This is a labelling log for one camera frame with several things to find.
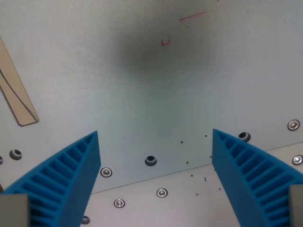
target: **metal panel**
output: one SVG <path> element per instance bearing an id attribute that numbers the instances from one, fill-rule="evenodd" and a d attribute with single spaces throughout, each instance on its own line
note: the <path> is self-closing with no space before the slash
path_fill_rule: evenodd
<path id="1" fill-rule="evenodd" d="M 23 132 L 49 141 L 51 156 L 98 130 L 113 176 L 99 176 L 93 192 L 210 164 L 213 128 L 248 131 L 264 150 L 300 142 L 303 130 L 286 125 L 303 121 L 302 8 L 299 0 L 4 0 L 0 35 L 40 117 Z M 22 147 L 40 155 L 34 141 Z M 144 163 L 150 155 L 155 167 Z"/>
<path id="2" fill-rule="evenodd" d="M 303 143 L 269 153 L 303 173 L 303 165 L 292 164 L 295 155 L 303 155 Z M 168 190 L 167 197 L 157 197 L 159 188 Z M 113 205 L 118 198 L 125 201 L 121 209 Z M 240 226 L 213 165 L 92 194 L 85 215 L 90 218 L 89 227 L 100 223 L 117 227 Z"/>

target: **countersunk screw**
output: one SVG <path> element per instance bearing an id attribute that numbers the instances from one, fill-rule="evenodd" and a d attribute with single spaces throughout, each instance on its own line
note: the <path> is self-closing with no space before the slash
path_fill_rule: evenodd
<path id="1" fill-rule="evenodd" d="M 168 194 L 167 190 L 165 188 L 159 188 L 157 190 L 157 196 L 160 197 L 160 198 L 164 198 L 166 197 Z"/>
<path id="2" fill-rule="evenodd" d="M 125 206 L 125 202 L 122 199 L 116 199 L 114 201 L 114 206 L 117 207 L 117 208 L 122 208 L 122 207 Z"/>
<path id="3" fill-rule="evenodd" d="M 290 131 L 295 131 L 300 127 L 300 122 L 298 120 L 291 120 L 288 125 L 287 128 Z"/>
<path id="4" fill-rule="evenodd" d="M 293 164 L 295 166 L 301 165 L 303 162 L 303 156 L 302 155 L 297 155 L 293 158 Z"/>
<path id="5" fill-rule="evenodd" d="M 101 176 L 103 176 L 103 177 L 110 177 L 113 174 L 112 170 L 107 167 L 102 168 L 100 173 L 101 173 Z"/>

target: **tan plastic piece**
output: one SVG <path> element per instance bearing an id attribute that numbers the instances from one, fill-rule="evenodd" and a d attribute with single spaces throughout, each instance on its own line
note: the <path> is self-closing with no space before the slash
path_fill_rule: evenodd
<path id="1" fill-rule="evenodd" d="M 30 227 L 29 200 L 26 194 L 0 195 L 0 226 Z"/>
<path id="2" fill-rule="evenodd" d="M 20 126 L 39 122 L 39 117 L 0 38 L 0 88 Z"/>

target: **metal rivet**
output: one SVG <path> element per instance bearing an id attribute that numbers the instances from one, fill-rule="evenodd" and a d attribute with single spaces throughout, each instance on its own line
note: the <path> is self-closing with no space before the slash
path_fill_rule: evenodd
<path id="1" fill-rule="evenodd" d="M 87 225 L 90 222 L 90 218 L 87 216 L 83 216 L 82 224 Z"/>
<path id="2" fill-rule="evenodd" d="M 168 194 L 167 190 L 165 188 L 159 188 L 157 190 L 157 196 L 160 197 L 160 198 L 164 198 L 166 197 Z"/>
<path id="3" fill-rule="evenodd" d="M 122 207 L 125 206 L 125 202 L 122 199 L 116 199 L 114 201 L 114 206 L 117 207 L 117 208 L 122 208 Z"/>
<path id="4" fill-rule="evenodd" d="M 297 155 L 293 158 L 293 164 L 295 166 L 301 165 L 303 162 L 303 156 L 302 155 Z"/>
<path id="5" fill-rule="evenodd" d="M 110 168 L 105 167 L 101 169 L 100 174 L 103 177 L 110 177 L 113 174 L 113 172 Z"/>
<path id="6" fill-rule="evenodd" d="M 13 160 L 20 160 L 22 158 L 22 154 L 20 151 L 18 150 L 11 150 L 9 152 L 9 156 L 13 159 Z"/>
<path id="7" fill-rule="evenodd" d="M 298 120 L 291 120 L 288 125 L 287 128 L 290 131 L 295 131 L 300 127 L 300 122 Z"/>

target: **gray block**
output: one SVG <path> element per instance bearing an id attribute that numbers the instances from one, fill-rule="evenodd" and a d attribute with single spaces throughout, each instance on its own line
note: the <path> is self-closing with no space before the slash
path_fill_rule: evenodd
<path id="1" fill-rule="evenodd" d="M 29 200 L 26 194 L 0 195 L 0 226 L 30 227 Z"/>
<path id="2" fill-rule="evenodd" d="M 303 227 L 303 184 L 291 185 L 288 192 L 288 206 L 291 227 Z"/>

